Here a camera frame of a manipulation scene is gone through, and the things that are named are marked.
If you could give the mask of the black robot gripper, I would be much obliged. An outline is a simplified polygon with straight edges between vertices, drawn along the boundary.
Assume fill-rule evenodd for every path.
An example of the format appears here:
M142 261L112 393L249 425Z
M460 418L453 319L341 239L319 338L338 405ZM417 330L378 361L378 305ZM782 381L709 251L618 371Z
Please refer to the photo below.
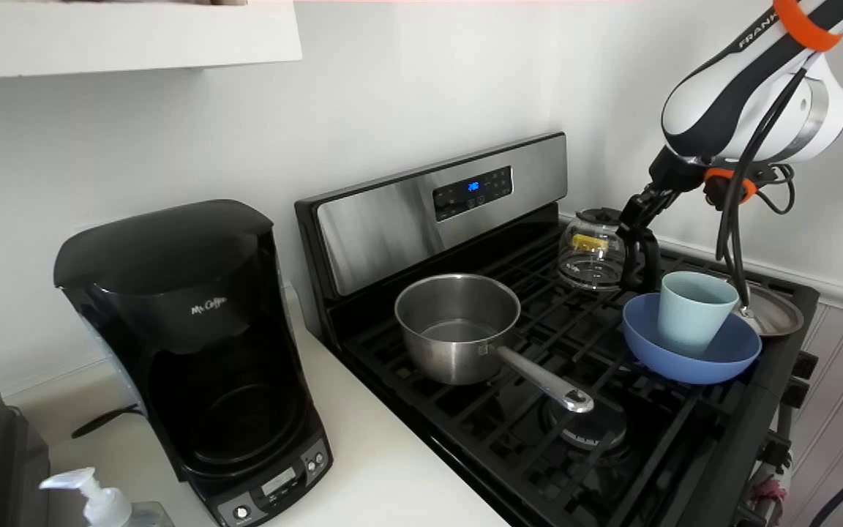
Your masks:
M622 206L619 228L643 231L677 196L696 190L706 181L706 166L660 150L650 165L650 181Z

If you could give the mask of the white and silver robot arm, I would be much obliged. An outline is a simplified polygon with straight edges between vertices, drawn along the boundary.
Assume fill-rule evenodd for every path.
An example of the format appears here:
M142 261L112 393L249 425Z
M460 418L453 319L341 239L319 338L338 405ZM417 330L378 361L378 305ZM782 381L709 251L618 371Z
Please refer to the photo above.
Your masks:
M843 84L827 54L843 43L843 0L770 0L720 54L693 68L660 105L650 184L619 231L643 231L687 190L728 213L816 159L843 133Z

